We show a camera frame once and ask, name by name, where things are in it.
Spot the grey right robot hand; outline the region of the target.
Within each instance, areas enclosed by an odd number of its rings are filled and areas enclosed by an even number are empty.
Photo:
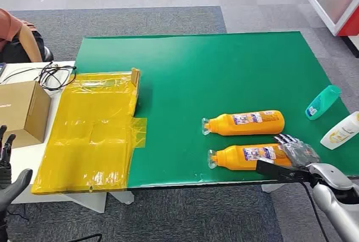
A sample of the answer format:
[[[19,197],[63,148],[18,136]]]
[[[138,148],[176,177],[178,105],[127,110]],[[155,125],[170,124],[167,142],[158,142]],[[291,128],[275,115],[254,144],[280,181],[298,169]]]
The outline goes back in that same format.
[[[259,159],[256,171],[273,180],[281,182],[308,182],[313,184],[317,179],[310,174],[308,166],[319,163],[320,157],[310,145],[288,134],[278,134],[274,139],[279,144],[290,160],[289,167],[284,164]]]

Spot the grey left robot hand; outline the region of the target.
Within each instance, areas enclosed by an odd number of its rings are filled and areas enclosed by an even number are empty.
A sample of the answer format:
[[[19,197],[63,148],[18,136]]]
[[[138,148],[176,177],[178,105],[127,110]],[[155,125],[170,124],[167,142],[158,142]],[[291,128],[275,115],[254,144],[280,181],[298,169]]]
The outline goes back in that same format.
[[[10,160],[12,144],[16,135],[10,134],[7,141],[2,145],[3,137],[7,129],[6,125],[1,126],[1,213],[6,212],[9,205],[28,187],[33,174],[32,169],[26,168],[20,172],[14,182],[12,182]]]

